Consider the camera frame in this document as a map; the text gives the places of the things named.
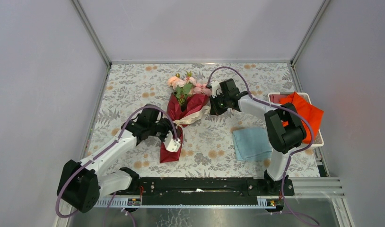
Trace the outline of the cream ribbon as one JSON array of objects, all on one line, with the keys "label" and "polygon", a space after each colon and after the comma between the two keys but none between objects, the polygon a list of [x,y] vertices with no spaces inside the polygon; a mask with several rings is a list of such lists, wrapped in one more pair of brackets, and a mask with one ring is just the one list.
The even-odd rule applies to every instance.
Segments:
[{"label": "cream ribbon", "polygon": [[210,113],[210,106],[205,105],[204,107],[202,107],[201,110],[194,112],[188,116],[185,116],[180,120],[174,120],[173,123],[175,123],[177,126],[190,125],[202,119],[204,116],[208,115],[209,113]]}]

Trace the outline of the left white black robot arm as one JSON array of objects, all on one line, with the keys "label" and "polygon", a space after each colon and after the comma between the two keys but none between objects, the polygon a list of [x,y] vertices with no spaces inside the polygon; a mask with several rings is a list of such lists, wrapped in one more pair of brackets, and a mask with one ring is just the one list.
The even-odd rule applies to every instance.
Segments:
[{"label": "left white black robot arm", "polygon": [[90,211],[97,201],[119,191],[127,194],[140,192],[139,175],[127,167],[106,174],[107,169],[123,154],[133,150],[141,142],[157,137],[165,150],[176,153],[182,145],[182,131],[161,108],[147,104],[134,111],[103,148],[80,161],[69,160],[63,167],[57,189],[55,212],[62,214],[60,202],[71,205],[74,213]]}]

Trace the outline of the pink fake flower bunch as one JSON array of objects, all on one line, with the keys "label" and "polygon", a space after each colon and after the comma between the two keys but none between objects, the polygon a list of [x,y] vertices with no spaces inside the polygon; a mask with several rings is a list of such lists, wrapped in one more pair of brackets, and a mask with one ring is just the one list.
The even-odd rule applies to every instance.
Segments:
[{"label": "pink fake flower bunch", "polygon": [[167,80],[167,86],[173,89],[174,96],[180,106],[184,105],[187,99],[193,95],[211,96],[212,91],[206,85],[198,83],[193,77],[192,71],[186,71],[184,78],[179,73],[176,73]]}]

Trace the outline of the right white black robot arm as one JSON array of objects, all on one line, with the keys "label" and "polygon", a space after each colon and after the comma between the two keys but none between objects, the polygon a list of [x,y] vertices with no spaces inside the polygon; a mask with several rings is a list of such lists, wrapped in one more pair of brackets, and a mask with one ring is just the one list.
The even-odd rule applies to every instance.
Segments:
[{"label": "right white black robot arm", "polygon": [[302,118],[291,103],[270,103],[241,92],[233,79],[213,81],[207,85],[210,96],[210,114],[221,115],[228,109],[251,114],[265,121],[268,140],[273,148],[271,163],[264,177],[254,188],[262,195],[279,195],[287,181],[291,155],[298,151],[306,138]]}]

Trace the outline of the dark red wrapping paper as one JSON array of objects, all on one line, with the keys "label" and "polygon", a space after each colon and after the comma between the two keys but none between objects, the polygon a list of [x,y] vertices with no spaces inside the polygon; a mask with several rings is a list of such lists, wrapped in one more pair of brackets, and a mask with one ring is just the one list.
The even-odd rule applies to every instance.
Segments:
[{"label": "dark red wrapping paper", "polygon": [[183,105],[180,105],[176,99],[175,93],[172,93],[167,105],[167,114],[176,124],[181,143],[184,140],[183,128],[202,119],[210,111],[207,106],[209,97],[205,94],[194,94],[188,97]]}]

